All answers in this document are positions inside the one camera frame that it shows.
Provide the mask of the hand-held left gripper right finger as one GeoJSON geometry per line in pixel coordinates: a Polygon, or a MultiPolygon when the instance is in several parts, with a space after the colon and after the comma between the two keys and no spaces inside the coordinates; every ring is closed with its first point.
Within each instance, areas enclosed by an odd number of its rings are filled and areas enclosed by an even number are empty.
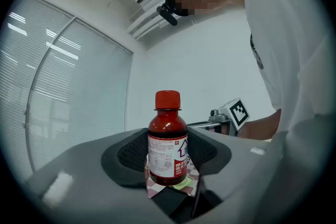
{"type": "Polygon", "coordinates": [[[198,166],[204,190],[219,202],[191,223],[258,223],[261,201],[283,158],[286,132],[270,142],[222,135],[190,128],[202,141],[217,149],[217,155],[198,166]]]}

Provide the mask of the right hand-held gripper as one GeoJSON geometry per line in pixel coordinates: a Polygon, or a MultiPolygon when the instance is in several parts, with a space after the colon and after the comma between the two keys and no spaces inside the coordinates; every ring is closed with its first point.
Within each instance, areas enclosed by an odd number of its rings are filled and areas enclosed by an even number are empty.
{"type": "Polygon", "coordinates": [[[209,129],[213,128],[213,122],[226,126],[226,135],[237,136],[238,131],[249,119],[241,98],[233,99],[218,109],[210,112],[209,121],[187,124],[188,127],[209,129]]]}

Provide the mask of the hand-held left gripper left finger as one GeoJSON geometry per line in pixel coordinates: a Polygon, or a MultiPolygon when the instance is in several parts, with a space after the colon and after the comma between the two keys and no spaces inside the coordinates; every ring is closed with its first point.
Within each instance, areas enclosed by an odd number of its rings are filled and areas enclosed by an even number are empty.
{"type": "Polygon", "coordinates": [[[146,186],[124,187],[103,170],[110,146],[146,129],[136,129],[78,144],[43,166],[26,182],[35,206],[52,224],[174,224],[147,196],[146,186]],[[60,172],[73,177],[65,197],[50,208],[42,198],[60,172]]]}

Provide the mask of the red-capped sauce bottle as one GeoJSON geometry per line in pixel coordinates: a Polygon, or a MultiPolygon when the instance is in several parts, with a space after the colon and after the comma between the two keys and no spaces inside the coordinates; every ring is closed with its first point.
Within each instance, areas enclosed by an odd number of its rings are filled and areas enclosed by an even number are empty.
{"type": "Polygon", "coordinates": [[[157,115],[148,127],[149,175],[162,186],[181,183],[187,173],[188,131],[180,110],[179,92],[162,90],[155,94],[157,115]]]}

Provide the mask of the black rectangular tray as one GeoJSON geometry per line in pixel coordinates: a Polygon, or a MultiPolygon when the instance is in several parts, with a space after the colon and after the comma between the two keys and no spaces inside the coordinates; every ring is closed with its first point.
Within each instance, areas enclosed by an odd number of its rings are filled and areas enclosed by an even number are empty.
{"type": "Polygon", "coordinates": [[[200,217],[223,202],[213,191],[205,188],[203,179],[200,177],[194,197],[171,186],[165,186],[161,192],[150,199],[178,224],[200,217]]]}

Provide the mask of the person's right forearm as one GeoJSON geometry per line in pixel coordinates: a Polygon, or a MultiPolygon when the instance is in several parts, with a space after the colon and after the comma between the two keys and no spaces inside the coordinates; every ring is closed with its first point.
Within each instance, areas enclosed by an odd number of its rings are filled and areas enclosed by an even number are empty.
{"type": "Polygon", "coordinates": [[[237,136],[252,140],[269,140],[278,130],[280,117],[281,109],[268,117],[246,122],[238,131],[237,136]]]}

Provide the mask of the green portable fan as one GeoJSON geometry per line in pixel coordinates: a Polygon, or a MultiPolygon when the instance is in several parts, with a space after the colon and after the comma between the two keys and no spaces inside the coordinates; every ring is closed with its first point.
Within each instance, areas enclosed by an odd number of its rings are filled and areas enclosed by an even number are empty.
{"type": "Polygon", "coordinates": [[[182,182],[179,184],[173,185],[172,187],[177,190],[182,190],[185,187],[192,187],[193,184],[195,183],[195,179],[190,176],[186,176],[182,182]]]}

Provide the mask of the red white checkered tablecloth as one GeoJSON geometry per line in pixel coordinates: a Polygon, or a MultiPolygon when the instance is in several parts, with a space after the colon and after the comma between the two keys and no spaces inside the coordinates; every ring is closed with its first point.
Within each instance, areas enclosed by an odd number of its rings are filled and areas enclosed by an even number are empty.
{"type": "MultiPolygon", "coordinates": [[[[182,190],[179,190],[183,193],[186,193],[188,196],[194,197],[196,195],[196,190],[197,190],[197,184],[199,180],[199,172],[194,166],[193,162],[191,159],[188,157],[187,158],[187,176],[193,177],[195,179],[195,183],[192,185],[192,187],[185,187],[182,190]]],[[[159,185],[155,183],[151,178],[147,179],[146,182],[146,188],[147,188],[147,194],[149,198],[154,197],[157,195],[159,192],[161,192],[165,186],[159,185]]]]}

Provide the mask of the glass partition with blinds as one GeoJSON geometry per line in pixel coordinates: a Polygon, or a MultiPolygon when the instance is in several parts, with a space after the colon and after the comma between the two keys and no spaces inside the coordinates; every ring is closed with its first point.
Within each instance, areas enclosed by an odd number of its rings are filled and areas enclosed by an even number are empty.
{"type": "Polygon", "coordinates": [[[0,147],[19,182],[67,149],[125,130],[132,52],[44,0],[0,29],[0,147]]]}

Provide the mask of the white ceiling air conditioner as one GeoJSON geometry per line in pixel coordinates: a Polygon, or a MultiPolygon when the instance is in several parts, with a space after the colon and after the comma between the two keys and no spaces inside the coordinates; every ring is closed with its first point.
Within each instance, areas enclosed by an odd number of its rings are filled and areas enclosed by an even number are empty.
{"type": "Polygon", "coordinates": [[[138,40],[151,32],[152,30],[168,25],[168,22],[162,18],[157,12],[157,8],[162,6],[165,0],[136,0],[140,5],[132,17],[132,23],[127,28],[128,34],[138,40]]]}

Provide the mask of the person's white t-shirt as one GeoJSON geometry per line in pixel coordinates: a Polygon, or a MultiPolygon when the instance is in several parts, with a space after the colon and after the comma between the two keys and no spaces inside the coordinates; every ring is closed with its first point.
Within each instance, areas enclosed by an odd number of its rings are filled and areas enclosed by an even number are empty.
{"type": "Polygon", "coordinates": [[[281,153],[256,213],[278,224],[302,209],[321,221],[335,196],[323,176],[336,150],[336,33],[321,0],[245,0],[272,106],[281,110],[272,142],[281,153]]]}

